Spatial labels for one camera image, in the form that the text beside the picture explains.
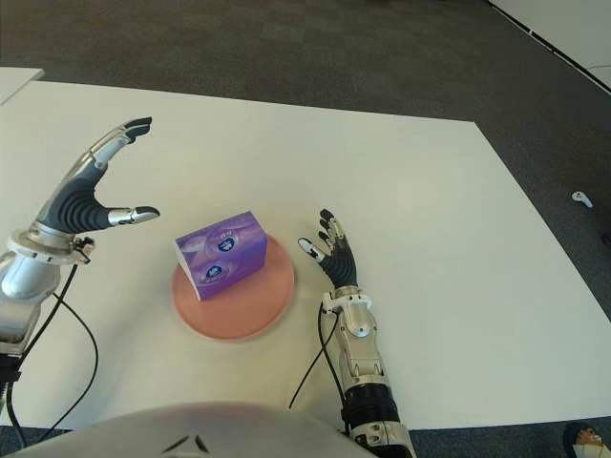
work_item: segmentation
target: purple tissue box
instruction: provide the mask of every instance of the purple tissue box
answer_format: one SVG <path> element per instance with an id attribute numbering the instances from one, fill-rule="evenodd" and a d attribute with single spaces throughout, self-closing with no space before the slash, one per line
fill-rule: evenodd
<path id="1" fill-rule="evenodd" d="M 201 300 L 263 267 L 267 235 L 252 213 L 176 239 L 179 263 Z"/>

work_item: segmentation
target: round plate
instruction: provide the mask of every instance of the round plate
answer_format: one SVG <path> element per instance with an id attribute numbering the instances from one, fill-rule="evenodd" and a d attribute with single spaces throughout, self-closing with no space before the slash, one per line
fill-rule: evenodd
<path id="1" fill-rule="evenodd" d="M 290 256 L 267 236 L 265 265 L 254 274 L 200 301 L 178 265 L 172 278 L 172 296 L 179 315 L 202 336 L 237 341 L 264 332 L 282 316 L 290 304 L 294 282 Z"/>

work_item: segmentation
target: black wire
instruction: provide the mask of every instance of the black wire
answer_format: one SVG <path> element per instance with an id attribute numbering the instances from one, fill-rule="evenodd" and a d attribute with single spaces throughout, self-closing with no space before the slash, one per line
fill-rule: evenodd
<path id="1" fill-rule="evenodd" d="M 43 434 L 43 436 L 38 439 L 38 441 L 36 441 L 37 444 L 41 443 L 42 441 L 44 441 L 45 439 L 47 439 L 47 437 L 49 436 L 49 434 L 51 434 L 51 432 L 55 429 L 55 427 L 57 427 L 57 425 L 59 425 L 61 423 L 61 421 L 66 418 L 70 412 L 73 411 L 73 409 L 78 406 L 78 403 L 80 403 L 82 401 L 82 399 L 85 397 L 85 395 L 88 393 L 89 388 L 92 387 L 92 384 L 94 383 L 94 379 L 95 379 L 95 374 L 97 373 L 97 364 L 99 363 L 99 351 L 97 349 L 97 342 L 95 341 L 95 337 L 94 337 L 94 333 L 92 332 L 92 330 L 89 328 L 89 326 L 87 324 L 85 324 L 85 322 L 83 322 L 83 320 L 78 316 L 78 314 L 74 311 L 74 309 L 72 307 L 70 307 L 69 305 L 67 305 L 63 300 L 61 300 L 59 298 L 59 296 L 57 296 L 56 294 L 53 293 L 53 295 L 59 300 L 61 301 L 61 303 L 70 311 L 70 313 L 72 313 L 74 315 L 74 317 L 78 320 L 79 323 L 81 323 L 83 325 L 83 327 L 85 328 L 85 330 L 87 331 L 87 334 L 89 334 L 89 338 L 92 341 L 92 344 L 94 345 L 94 352 L 95 352 L 95 361 L 94 361 L 94 371 L 92 372 L 92 376 L 89 379 L 89 383 L 87 384 L 87 386 L 85 387 L 85 390 L 81 393 L 81 395 L 78 397 L 78 399 L 74 402 L 74 404 L 68 409 L 66 410 L 66 412 L 59 418 L 59 420 L 57 420 L 55 422 L 55 424 L 50 427 L 49 429 L 47 429 L 47 432 L 45 432 Z"/>
<path id="2" fill-rule="evenodd" d="M 333 380 L 335 381 L 335 386 L 337 386 L 337 392 L 340 395 L 340 399 L 342 400 L 342 406 L 346 405 L 346 398 L 344 398 L 344 390 L 342 389 L 342 384 L 340 384 L 340 379 L 337 378 L 337 373 L 335 372 L 335 368 L 333 367 L 333 363 L 331 359 L 328 357 L 327 347 L 325 346 L 325 342 L 323 341 L 323 329 L 321 327 L 321 318 L 323 316 L 323 304 L 321 303 L 321 308 L 318 310 L 318 340 L 321 343 L 321 349 L 323 353 L 325 353 L 325 359 L 327 360 L 328 368 L 331 371 L 331 375 L 333 376 Z"/>
<path id="3" fill-rule="evenodd" d="M 318 322 L 319 323 L 320 323 L 320 319 L 321 319 L 321 314 L 322 314 L 322 312 L 319 311 L 319 316 L 318 316 Z M 309 375 L 311 370 L 314 368 L 314 365 L 316 365 L 316 362 L 318 361 L 318 359 L 323 354 L 323 349 L 327 347 L 327 344 L 329 343 L 329 341 L 333 337 L 333 333 L 335 332 L 335 328 L 337 327 L 337 323 L 338 322 L 339 322 L 339 316 L 335 315 L 335 323 L 333 324 L 333 328 L 331 329 L 331 332 L 328 334 L 327 340 L 323 344 L 323 347 L 319 350 L 318 354 L 316 355 L 316 358 L 314 358 L 314 361 L 312 361 L 312 364 L 309 365 L 309 368 L 307 369 L 307 372 L 305 373 L 304 378 L 299 383 L 299 386 L 297 387 L 297 390 L 295 391 L 295 394 L 293 394 L 293 399 L 290 400 L 290 404 L 288 405 L 288 408 L 293 408 L 293 404 L 295 403 L 295 400 L 297 399 L 297 395 L 299 395 L 299 392 L 301 391 L 302 386 L 304 386 L 304 383 L 306 382 L 307 376 Z"/>
<path id="4" fill-rule="evenodd" d="M 64 287 L 62 288 L 60 295 L 56 296 L 57 297 L 57 302 L 53 306 L 53 309 L 51 310 L 51 313 L 47 317 L 47 320 L 45 320 L 45 322 L 42 324 L 42 326 L 40 326 L 40 329 L 38 329 L 38 332 L 33 337 L 32 341 L 30 342 L 30 344 L 28 345 L 26 350 L 21 355 L 21 358 L 19 359 L 19 362 L 15 365 L 17 370 L 26 361 L 26 358 L 28 358 L 28 355 L 30 354 L 30 352 L 32 351 L 32 349 L 34 348 L 36 343 L 38 342 L 38 339 L 40 339 L 40 336 L 42 336 L 42 333 L 45 332 L 45 329 L 47 329 L 47 327 L 49 326 L 49 323 L 51 322 L 51 320 L 55 316 L 55 313 L 57 313 L 57 309 L 59 308 L 59 305 L 61 305 L 61 303 L 63 302 L 64 298 L 66 297 L 66 294 L 68 293 L 68 288 L 70 288 L 70 283 L 72 283 L 72 281 L 73 281 L 74 274 L 76 273 L 76 268 L 77 267 L 78 267 L 78 265 L 76 265 L 76 264 L 73 265 L 73 269 L 70 271 L 70 275 L 66 279 L 66 283 L 64 284 Z M 15 415 L 14 407 L 12 405 L 12 386 L 13 385 L 14 385 L 14 382 L 10 382 L 9 383 L 9 387 L 7 388 L 7 413 L 9 414 L 9 419 L 11 420 L 11 424 L 13 425 L 15 430 L 17 431 L 17 436 L 19 437 L 19 444 L 20 444 L 21 448 L 25 448 L 25 447 L 28 446 L 28 441 L 26 440 L 26 435 L 23 432 L 23 428 L 19 424 L 19 420 L 17 420 L 17 416 Z"/>
<path id="5" fill-rule="evenodd" d="M 17 439 L 19 440 L 19 446 L 21 448 L 25 448 L 28 446 L 28 442 L 26 441 L 26 435 L 19 425 L 19 421 L 15 415 L 14 408 L 12 407 L 12 384 L 9 384 L 7 387 L 7 413 L 9 414 L 9 420 L 11 420 L 11 424 L 14 426 L 17 431 Z"/>
<path id="6" fill-rule="evenodd" d="M 26 361 L 26 358 L 28 358 L 28 355 L 30 354 L 30 352 L 32 351 L 36 343 L 38 342 L 38 339 L 40 339 L 40 336 L 42 336 L 42 333 L 45 332 L 45 329 L 47 329 L 47 326 L 49 326 L 49 323 L 55 316 L 55 313 L 57 313 L 57 309 L 59 308 L 59 305 L 61 305 L 61 302 L 66 297 L 66 293 L 68 293 L 68 288 L 70 288 L 70 283 L 72 283 L 73 281 L 74 274 L 76 273 L 77 268 L 78 268 L 77 264 L 73 265 L 73 269 L 70 271 L 70 275 L 66 279 L 66 283 L 64 284 L 64 287 L 61 290 L 61 294 L 59 296 L 56 296 L 57 302 L 53 306 L 53 309 L 51 310 L 49 317 L 47 317 L 47 320 L 45 320 L 42 326 L 40 326 L 40 329 L 38 330 L 36 335 L 33 337 L 32 341 L 28 345 L 28 348 L 26 348 L 26 351 L 24 351 L 23 355 L 21 355 L 21 358 L 19 359 L 19 363 L 17 363 L 17 368 L 21 367 L 21 365 Z"/>

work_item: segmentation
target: robotic hand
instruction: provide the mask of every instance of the robotic hand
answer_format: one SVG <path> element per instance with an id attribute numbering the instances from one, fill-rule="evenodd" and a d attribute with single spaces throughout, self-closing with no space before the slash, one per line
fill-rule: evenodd
<path id="1" fill-rule="evenodd" d="M 410 435 L 400 423 L 375 343 L 378 327 L 369 311 L 371 299 L 358 287 L 356 262 L 339 221 L 328 210 L 320 215 L 326 232 L 318 235 L 330 254 L 308 239 L 299 239 L 299 245 L 320 264 L 335 287 L 332 293 L 324 293 L 323 309 L 339 315 L 335 333 L 341 347 L 345 396 L 342 419 L 350 426 L 350 438 L 374 455 L 412 457 Z"/>
<path id="2" fill-rule="evenodd" d="M 7 355 L 19 356 L 24 351 L 41 302 L 59 284 L 60 266 L 89 261 L 94 241 L 76 235 L 159 216 L 153 207 L 106 208 L 95 199 L 95 186 L 108 170 L 108 162 L 121 148 L 148 133 L 151 121 L 151 117 L 135 119 L 102 137 L 76 161 L 30 228 L 11 235 L 10 251 L 0 257 L 0 360 L 6 362 Z M 0 364 L 0 385 L 14 382 L 6 380 L 3 366 Z"/>

